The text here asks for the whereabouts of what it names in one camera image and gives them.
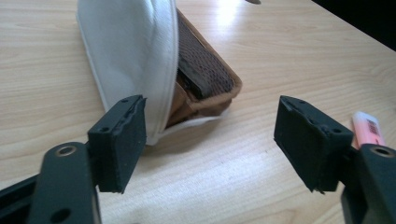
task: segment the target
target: metal rivet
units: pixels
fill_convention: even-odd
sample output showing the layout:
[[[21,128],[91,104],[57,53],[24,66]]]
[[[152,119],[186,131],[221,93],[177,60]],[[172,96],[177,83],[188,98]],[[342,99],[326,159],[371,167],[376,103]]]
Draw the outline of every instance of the metal rivet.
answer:
[[[392,150],[389,150],[385,147],[372,147],[371,151],[377,154],[378,156],[393,158],[395,157],[395,153]]]
[[[65,146],[61,147],[58,150],[56,150],[56,156],[57,157],[65,157],[73,154],[77,148],[75,146]]]

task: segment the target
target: wallet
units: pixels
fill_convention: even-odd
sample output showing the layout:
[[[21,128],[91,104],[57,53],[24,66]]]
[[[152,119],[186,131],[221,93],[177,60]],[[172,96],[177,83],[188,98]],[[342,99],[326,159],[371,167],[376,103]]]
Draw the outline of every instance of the wallet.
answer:
[[[147,98],[147,144],[222,118],[241,79],[174,0],[79,0],[78,25],[105,111]]]

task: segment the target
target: brown leather wallet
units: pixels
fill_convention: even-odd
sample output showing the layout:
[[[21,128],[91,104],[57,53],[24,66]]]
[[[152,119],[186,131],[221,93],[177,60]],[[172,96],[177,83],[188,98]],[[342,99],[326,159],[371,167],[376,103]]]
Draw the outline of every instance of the brown leather wallet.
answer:
[[[166,127],[220,115],[240,92],[242,81],[178,10],[177,83]]]

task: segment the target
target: wood grain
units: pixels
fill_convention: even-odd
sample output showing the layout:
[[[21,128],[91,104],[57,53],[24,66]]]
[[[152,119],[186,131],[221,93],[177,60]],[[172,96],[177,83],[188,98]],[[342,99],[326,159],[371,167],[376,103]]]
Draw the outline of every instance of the wood grain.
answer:
[[[123,195],[101,193],[104,223],[342,223],[334,193],[310,193],[273,141],[280,95],[348,128],[376,116],[396,147],[396,54],[308,0],[177,1],[244,82],[226,119],[147,147]],[[0,189],[104,114],[76,1],[0,3]]]

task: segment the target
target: clamp jaw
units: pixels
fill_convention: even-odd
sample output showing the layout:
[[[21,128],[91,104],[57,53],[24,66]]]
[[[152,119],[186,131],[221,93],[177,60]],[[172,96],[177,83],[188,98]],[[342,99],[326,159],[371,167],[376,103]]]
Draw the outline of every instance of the clamp jaw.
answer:
[[[306,101],[281,96],[275,141],[311,190],[335,191],[346,223],[396,223],[396,151],[351,146],[353,132]]]
[[[0,191],[0,223],[102,223],[96,186],[123,193],[146,144],[142,96],[117,102],[86,144],[49,150],[40,173]]]

